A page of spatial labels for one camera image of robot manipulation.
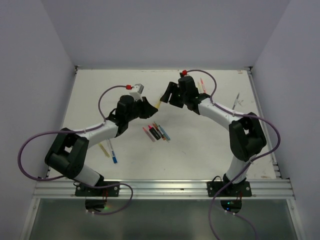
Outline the pale yellow pen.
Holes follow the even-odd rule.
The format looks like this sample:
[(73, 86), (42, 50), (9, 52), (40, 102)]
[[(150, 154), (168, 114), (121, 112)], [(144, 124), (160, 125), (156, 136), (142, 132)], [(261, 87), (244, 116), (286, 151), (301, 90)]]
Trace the pale yellow pen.
[(108, 153), (108, 151), (104, 148), (104, 146), (99, 143), (98, 146), (100, 147), (100, 149), (102, 150), (102, 152), (104, 153), (104, 155), (109, 158), (110, 157), (110, 154)]

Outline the black highlighter body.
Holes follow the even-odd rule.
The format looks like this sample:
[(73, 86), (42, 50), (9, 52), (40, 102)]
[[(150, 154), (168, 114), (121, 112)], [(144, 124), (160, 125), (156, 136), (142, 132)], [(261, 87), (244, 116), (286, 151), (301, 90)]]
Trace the black highlighter body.
[(156, 129), (153, 126), (148, 125), (148, 130), (156, 140), (161, 139), (161, 136), (158, 134), (158, 132), (156, 131)]

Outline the blue capped white pen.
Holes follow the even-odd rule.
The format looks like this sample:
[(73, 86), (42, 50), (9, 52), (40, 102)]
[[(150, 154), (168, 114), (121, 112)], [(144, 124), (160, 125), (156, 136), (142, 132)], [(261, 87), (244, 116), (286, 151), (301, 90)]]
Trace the blue capped white pen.
[(110, 140), (110, 139), (107, 140), (107, 144), (108, 144), (109, 150), (110, 150), (110, 152), (111, 152), (111, 157), (112, 157), (113, 163), (114, 163), (114, 164), (117, 164), (117, 163), (118, 163), (117, 157), (116, 157), (116, 155), (115, 155), (115, 151), (114, 151), (114, 149), (113, 149), (113, 146), (112, 146), (112, 143), (111, 143), (111, 140)]

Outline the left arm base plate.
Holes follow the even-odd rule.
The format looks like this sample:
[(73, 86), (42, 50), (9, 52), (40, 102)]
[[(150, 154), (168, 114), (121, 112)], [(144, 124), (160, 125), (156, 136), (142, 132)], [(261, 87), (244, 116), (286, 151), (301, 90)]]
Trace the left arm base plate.
[(89, 186), (84, 183), (74, 183), (76, 197), (118, 197), (120, 191), (120, 182), (118, 181), (100, 181), (97, 186)]

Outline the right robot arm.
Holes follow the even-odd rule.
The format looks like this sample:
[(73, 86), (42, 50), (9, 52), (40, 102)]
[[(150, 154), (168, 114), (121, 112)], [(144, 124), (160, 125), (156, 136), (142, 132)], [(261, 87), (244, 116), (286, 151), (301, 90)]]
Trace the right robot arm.
[(257, 115), (253, 112), (245, 115), (215, 103), (207, 93), (199, 93), (194, 79), (189, 75), (181, 77), (178, 83), (169, 82), (160, 101), (178, 108), (186, 106), (228, 130), (233, 157), (222, 189), (227, 196), (235, 196), (241, 190), (240, 184), (246, 180), (246, 166), (267, 145)]

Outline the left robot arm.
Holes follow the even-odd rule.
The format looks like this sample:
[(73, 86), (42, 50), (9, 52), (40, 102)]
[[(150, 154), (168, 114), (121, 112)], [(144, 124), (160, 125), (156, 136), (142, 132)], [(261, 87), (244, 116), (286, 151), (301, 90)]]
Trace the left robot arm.
[(128, 129), (130, 121), (137, 118), (148, 119), (157, 112), (158, 109), (146, 97), (135, 100), (130, 95), (123, 95), (116, 108), (100, 125), (80, 131), (61, 129), (44, 162), (62, 176), (84, 184), (92, 196), (99, 196), (104, 190), (104, 177), (85, 165), (87, 150), (104, 140), (122, 135)]

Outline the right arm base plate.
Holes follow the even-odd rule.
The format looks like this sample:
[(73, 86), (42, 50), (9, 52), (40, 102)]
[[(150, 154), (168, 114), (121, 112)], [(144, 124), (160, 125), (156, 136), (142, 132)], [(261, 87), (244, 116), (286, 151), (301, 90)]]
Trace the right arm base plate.
[[(216, 193), (224, 187), (227, 183), (224, 181), (208, 181), (206, 183), (207, 194), (209, 197), (214, 197)], [(223, 189), (218, 195), (218, 197), (251, 197), (252, 190), (249, 181), (243, 180), (237, 184), (230, 184), (225, 189)]]

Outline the red orange-tipped pen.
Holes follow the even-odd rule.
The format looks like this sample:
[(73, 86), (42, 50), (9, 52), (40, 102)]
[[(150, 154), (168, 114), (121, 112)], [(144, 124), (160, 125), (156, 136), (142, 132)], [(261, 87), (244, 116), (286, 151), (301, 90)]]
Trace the red orange-tipped pen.
[(157, 131), (157, 133), (160, 135), (160, 137), (165, 141), (166, 138), (164, 137), (164, 135), (162, 134), (162, 132), (159, 130), (158, 126), (156, 123), (152, 123), (153, 127), (155, 128), (155, 130)]

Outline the green clear pen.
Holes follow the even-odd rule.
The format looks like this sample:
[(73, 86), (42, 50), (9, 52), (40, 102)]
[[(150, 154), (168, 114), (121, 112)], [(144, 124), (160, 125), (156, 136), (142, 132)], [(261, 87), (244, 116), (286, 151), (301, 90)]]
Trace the green clear pen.
[(153, 124), (155, 125), (156, 130), (160, 133), (161, 137), (163, 138), (163, 140), (169, 142), (169, 138), (167, 137), (166, 133), (164, 132), (164, 130), (161, 128), (160, 125), (158, 125), (155, 121), (153, 122)]

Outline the yellow highlighter pen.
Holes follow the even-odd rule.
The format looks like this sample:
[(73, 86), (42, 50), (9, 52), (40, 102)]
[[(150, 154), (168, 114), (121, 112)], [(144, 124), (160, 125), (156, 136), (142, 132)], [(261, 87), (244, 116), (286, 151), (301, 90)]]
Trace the yellow highlighter pen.
[(159, 100), (159, 101), (156, 103), (155, 107), (156, 107), (157, 109), (159, 109), (159, 108), (160, 108), (161, 103), (162, 103), (162, 102)]

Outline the pink clear pen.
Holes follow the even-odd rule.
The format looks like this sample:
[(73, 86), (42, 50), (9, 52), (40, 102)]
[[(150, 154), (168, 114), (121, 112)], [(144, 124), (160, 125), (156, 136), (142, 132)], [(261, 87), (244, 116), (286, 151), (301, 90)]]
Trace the pink clear pen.
[(146, 133), (146, 135), (151, 139), (152, 142), (156, 141), (154, 137), (151, 135), (151, 133), (145, 127), (143, 127), (142, 129)]

